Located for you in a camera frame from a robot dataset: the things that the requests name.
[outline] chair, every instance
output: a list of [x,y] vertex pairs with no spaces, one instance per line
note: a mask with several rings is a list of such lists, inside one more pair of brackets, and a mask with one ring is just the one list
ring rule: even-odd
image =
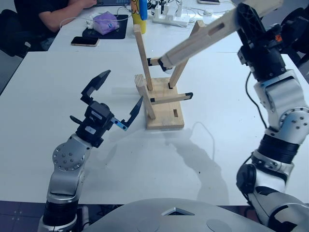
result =
[[3,10],[0,14],[0,50],[9,56],[24,58],[28,51],[43,51],[40,42],[44,35],[35,35],[23,28],[18,14]]

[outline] hand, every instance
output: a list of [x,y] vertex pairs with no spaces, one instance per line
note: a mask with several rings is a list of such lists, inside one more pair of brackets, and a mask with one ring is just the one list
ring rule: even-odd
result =
[[80,0],[82,5],[83,5],[83,8],[89,8],[89,7],[92,7],[94,5],[96,5],[97,3],[97,0]]

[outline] white table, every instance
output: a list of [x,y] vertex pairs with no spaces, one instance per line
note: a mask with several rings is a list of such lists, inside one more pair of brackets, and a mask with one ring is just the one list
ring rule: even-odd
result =
[[[28,53],[0,96],[0,200],[46,200],[51,155],[75,132],[70,115],[83,119],[81,91],[97,74],[111,69],[94,93],[118,119],[139,98],[134,75],[142,73],[139,56],[118,53]],[[288,68],[295,69],[284,56]],[[145,129],[145,111],[128,131],[106,132],[86,164],[80,203],[123,204],[146,198],[185,198],[216,205],[245,205],[236,173],[264,135],[256,107],[247,98],[248,68],[236,54],[202,52],[193,57],[178,82],[179,92],[192,91],[181,102],[185,127],[177,131]],[[151,69],[152,77],[164,77]],[[309,102],[309,86],[296,70]],[[249,91],[253,98],[254,79]],[[295,157],[287,193],[309,202],[309,138]]]
[[[175,2],[170,3],[171,11],[177,10]],[[220,5],[206,5],[198,4],[196,0],[184,0],[184,6],[195,7],[200,9],[213,10],[214,12],[222,12],[230,10],[233,5],[229,2],[222,2]],[[118,6],[113,7],[96,7],[84,10],[80,17],[89,18],[93,13],[103,13],[109,11],[116,14]],[[213,16],[201,17],[197,14],[197,10],[194,12],[188,10],[188,14],[194,17],[194,20],[203,19],[205,23],[210,23],[223,13],[217,13]],[[130,15],[124,8],[119,10],[119,14]],[[82,32],[86,28],[85,19],[77,18],[72,22],[64,25],[58,33],[53,44],[49,48],[49,51],[99,51],[99,52],[138,52],[135,36],[133,33],[133,20],[130,17],[127,23],[126,37],[123,40],[100,40],[97,47],[82,47],[71,46],[71,41],[75,36],[82,36]],[[193,28],[193,24],[190,24],[188,28],[181,28],[176,26],[156,24],[152,22],[152,19],[147,20],[147,31],[143,35],[146,54],[148,57],[161,56],[178,43],[185,40]],[[209,52],[237,52],[240,49],[241,41],[236,33],[224,38],[220,42],[212,45],[207,49]]]

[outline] wooden base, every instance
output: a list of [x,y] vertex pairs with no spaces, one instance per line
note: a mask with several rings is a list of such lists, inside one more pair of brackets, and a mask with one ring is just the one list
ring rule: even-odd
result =
[[[175,96],[178,94],[177,88],[169,89],[169,78],[151,78],[153,90],[149,91],[150,98]],[[155,119],[151,119],[148,114],[147,129],[178,129],[184,127],[183,113],[180,102],[164,103],[152,106]]]

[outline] wooden stand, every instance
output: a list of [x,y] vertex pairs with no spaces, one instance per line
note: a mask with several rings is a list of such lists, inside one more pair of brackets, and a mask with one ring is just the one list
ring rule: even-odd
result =
[[[190,35],[204,26],[204,22],[198,20]],[[134,34],[145,73],[145,79],[142,74],[135,75],[135,84],[139,94],[144,97],[147,129],[183,128],[183,113],[179,101],[191,99],[193,93],[178,94],[176,84],[188,60],[175,67],[171,78],[151,78],[149,66],[159,65],[158,58],[147,58],[138,24],[134,25]]]

